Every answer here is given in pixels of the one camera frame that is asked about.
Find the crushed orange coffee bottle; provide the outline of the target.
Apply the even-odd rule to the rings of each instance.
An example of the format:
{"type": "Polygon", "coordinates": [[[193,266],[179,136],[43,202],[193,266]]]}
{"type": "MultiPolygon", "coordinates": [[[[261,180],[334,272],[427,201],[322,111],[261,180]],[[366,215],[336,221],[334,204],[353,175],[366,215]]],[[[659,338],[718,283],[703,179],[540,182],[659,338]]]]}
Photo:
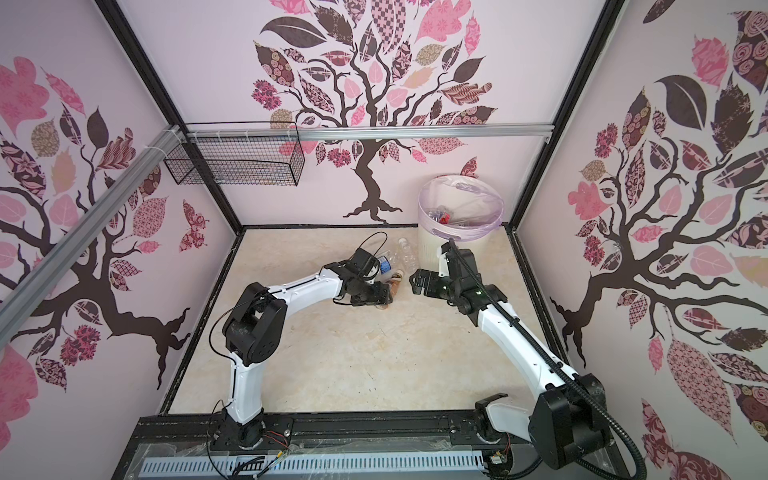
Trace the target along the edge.
{"type": "Polygon", "coordinates": [[[404,278],[404,272],[402,270],[395,270],[388,280],[390,293],[393,297],[397,295],[401,282],[404,278]]]}

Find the clear bottle with blue cap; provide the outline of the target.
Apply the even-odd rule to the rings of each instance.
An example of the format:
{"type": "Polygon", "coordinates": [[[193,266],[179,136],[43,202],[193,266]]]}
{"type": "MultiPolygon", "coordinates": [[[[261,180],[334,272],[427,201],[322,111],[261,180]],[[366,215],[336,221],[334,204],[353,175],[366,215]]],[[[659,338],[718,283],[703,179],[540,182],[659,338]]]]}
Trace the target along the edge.
{"type": "Polygon", "coordinates": [[[386,274],[392,271],[396,265],[396,257],[391,253],[385,253],[377,258],[379,262],[379,271],[386,274]]]}

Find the clear bottle with white cap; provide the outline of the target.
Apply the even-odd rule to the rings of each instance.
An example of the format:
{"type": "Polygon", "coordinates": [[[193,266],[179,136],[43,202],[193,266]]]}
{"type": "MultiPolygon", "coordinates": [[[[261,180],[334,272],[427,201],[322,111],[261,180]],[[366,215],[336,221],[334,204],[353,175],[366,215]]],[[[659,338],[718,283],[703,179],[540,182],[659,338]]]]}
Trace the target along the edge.
{"type": "Polygon", "coordinates": [[[397,240],[398,257],[406,272],[414,272],[418,268],[418,259],[408,239],[401,237],[397,240]]]}

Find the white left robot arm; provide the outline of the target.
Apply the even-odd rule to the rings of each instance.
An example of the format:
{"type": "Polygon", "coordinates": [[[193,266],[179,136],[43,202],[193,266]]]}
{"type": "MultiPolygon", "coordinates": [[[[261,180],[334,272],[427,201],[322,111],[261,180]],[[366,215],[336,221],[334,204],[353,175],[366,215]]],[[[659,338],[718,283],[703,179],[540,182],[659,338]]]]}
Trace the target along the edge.
{"type": "Polygon", "coordinates": [[[367,280],[339,265],[283,285],[248,285],[222,329],[232,365],[221,448],[251,450],[267,436],[262,384],[286,320],[316,303],[345,297],[351,307],[387,306],[393,290],[386,282],[367,280]]]}

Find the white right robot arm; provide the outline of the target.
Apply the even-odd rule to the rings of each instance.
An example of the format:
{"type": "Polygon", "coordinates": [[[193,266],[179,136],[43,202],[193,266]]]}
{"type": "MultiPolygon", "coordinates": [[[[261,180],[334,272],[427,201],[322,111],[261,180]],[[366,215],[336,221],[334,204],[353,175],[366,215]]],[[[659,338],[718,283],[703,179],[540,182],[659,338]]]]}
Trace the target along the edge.
{"type": "Polygon", "coordinates": [[[432,257],[434,270],[419,269],[411,275],[413,293],[444,300],[467,316],[503,351],[535,400],[530,409],[505,396],[488,401],[481,411],[491,429],[529,442],[553,469],[608,445],[612,435],[607,419],[571,387],[576,384],[604,405],[601,383],[591,375],[579,375],[533,335],[507,296],[482,282],[471,250],[448,241],[436,247],[432,257]]]}

